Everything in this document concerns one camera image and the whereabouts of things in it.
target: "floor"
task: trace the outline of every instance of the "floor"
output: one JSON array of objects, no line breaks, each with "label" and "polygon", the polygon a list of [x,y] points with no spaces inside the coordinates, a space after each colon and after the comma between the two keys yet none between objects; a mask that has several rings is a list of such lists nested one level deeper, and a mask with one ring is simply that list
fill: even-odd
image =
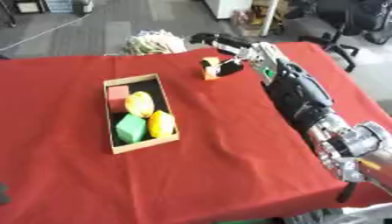
[{"label": "floor", "polygon": [[[0,25],[0,53],[11,58],[35,58],[75,54],[119,53],[124,40],[141,30],[164,29],[180,37],[195,32],[228,32],[235,34],[228,21],[216,22],[211,11],[195,0],[95,0],[94,12],[80,18],[73,14],[35,14],[17,16],[16,28]],[[40,35],[21,45],[12,44]],[[295,41],[299,35],[320,36],[332,28],[315,17],[285,22],[282,36],[258,38],[262,41]],[[392,115],[392,41],[379,46],[362,37],[344,37],[342,42],[360,46],[357,68],[349,75],[371,97]]]}]

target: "wire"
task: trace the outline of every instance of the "wire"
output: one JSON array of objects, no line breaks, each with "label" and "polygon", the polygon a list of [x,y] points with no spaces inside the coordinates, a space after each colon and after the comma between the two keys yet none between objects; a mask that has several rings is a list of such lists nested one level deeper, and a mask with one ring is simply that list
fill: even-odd
[{"label": "wire", "polygon": [[6,46],[6,47],[1,48],[1,49],[0,49],[0,52],[7,51],[7,50],[11,49],[12,47],[22,45],[24,42],[27,42],[27,41],[29,41],[29,40],[38,38],[38,37],[40,37],[40,36],[42,36],[42,35],[45,35],[45,34],[47,34],[47,33],[54,32],[54,31],[56,31],[56,30],[58,30],[58,29],[60,29],[60,28],[63,28],[64,26],[68,26],[68,25],[71,25],[71,24],[76,23],[76,22],[78,22],[78,21],[81,21],[82,19],[84,19],[84,18],[86,18],[86,17],[88,17],[88,16],[90,16],[90,15],[91,15],[91,14],[84,15],[83,17],[77,18],[77,19],[75,19],[75,20],[73,20],[73,21],[71,21],[71,22],[68,22],[68,23],[61,24],[61,25],[56,26],[56,27],[54,27],[54,28],[52,28],[52,29],[43,31],[43,32],[41,32],[41,33],[39,33],[39,34],[37,34],[37,35],[34,35],[34,36],[30,37],[30,38],[22,39],[22,40],[18,41],[18,42],[15,43],[15,44],[8,45],[8,46]]}]

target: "yellow ball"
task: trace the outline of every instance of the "yellow ball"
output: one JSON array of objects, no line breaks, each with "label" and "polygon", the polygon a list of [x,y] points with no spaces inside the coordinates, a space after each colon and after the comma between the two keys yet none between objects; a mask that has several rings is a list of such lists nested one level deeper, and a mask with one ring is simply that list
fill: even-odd
[{"label": "yellow ball", "polygon": [[149,94],[138,91],[125,99],[125,108],[134,116],[148,118],[154,112],[154,101]]},{"label": "yellow ball", "polygon": [[157,110],[148,121],[149,132],[152,137],[168,137],[174,130],[174,116]]}]

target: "metal robot arm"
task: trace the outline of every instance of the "metal robot arm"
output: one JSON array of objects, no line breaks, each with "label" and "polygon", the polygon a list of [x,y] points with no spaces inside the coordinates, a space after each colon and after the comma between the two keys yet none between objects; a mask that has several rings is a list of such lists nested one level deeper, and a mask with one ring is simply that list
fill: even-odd
[{"label": "metal robot arm", "polygon": [[247,44],[227,34],[201,33],[191,43],[216,46],[249,60],[284,119],[297,130],[331,174],[349,182],[338,199],[348,199],[355,183],[369,181],[392,194],[392,136],[375,122],[351,127],[333,110],[333,99],[301,66],[272,44]]}]

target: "red tablecloth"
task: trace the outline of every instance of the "red tablecloth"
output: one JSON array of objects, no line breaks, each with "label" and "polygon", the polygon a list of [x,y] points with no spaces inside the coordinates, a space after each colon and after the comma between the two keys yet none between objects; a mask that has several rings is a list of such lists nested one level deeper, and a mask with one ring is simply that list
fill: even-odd
[{"label": "red tablecloth", "polygon": [[[390,118],[315,45],[280,44],[351,124]],[[250,68],[200,78],[202,49],[145,57],[0,61],[0,223],[189,223],[336,207],[345,185],[312,155]],[[180,140],[111,155],[102,82],[158,73]],[[363,184],[347,205],[391,200]]]}]

